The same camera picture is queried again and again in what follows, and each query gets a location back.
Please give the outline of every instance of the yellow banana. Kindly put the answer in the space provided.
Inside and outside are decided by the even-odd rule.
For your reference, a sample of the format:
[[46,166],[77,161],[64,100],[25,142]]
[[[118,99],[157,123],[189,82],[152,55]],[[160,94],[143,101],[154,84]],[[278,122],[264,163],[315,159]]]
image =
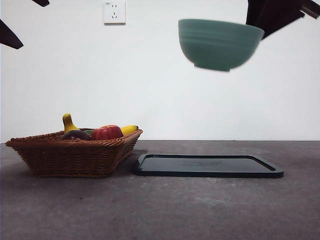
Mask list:
[[79,128],[77,128],[73,124],[70,113],[64,114],[62,116],[62,121],[63,121],[63,125],[64,125],[64,134],[66,134],[67,132],[69,132],[71,130],[80,130]]
[[123,133],[123,135],[131,134],[137,130],[138,130],[138,126],[136,125],[128,125],[128,126],[121,127],[121,132]]

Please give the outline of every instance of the purple fruit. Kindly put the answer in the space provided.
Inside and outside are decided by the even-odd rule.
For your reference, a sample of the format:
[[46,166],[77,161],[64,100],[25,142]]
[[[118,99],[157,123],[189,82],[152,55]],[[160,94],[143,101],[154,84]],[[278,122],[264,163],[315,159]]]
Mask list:
[[90,141],[91,137],[84,131],[71,130],[61,137],[61,140],[87,140]]

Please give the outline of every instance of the wall outlet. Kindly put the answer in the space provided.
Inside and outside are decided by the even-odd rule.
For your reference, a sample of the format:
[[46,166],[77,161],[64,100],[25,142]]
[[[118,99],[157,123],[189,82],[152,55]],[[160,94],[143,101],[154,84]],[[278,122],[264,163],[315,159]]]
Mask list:
[[112,0],[104,3],[104,24],[126,24],[126,2]]

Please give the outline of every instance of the ceramic bowl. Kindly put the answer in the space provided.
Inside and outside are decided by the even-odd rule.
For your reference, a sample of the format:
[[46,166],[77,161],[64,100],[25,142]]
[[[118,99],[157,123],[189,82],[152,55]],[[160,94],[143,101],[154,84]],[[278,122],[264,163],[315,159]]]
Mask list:
[[196,67],[219,71],[244,64],[265,33],[251,25],[205,19],[181,19],[178,27],[186,58]]

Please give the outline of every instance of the apple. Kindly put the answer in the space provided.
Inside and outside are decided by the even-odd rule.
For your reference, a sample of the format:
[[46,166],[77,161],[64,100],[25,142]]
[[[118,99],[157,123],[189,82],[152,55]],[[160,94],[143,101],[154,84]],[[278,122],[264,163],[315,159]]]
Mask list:
[[106,125],[96,128],[91,133],[92,140],[110,140],[123,137],[121,128],[117,125]]

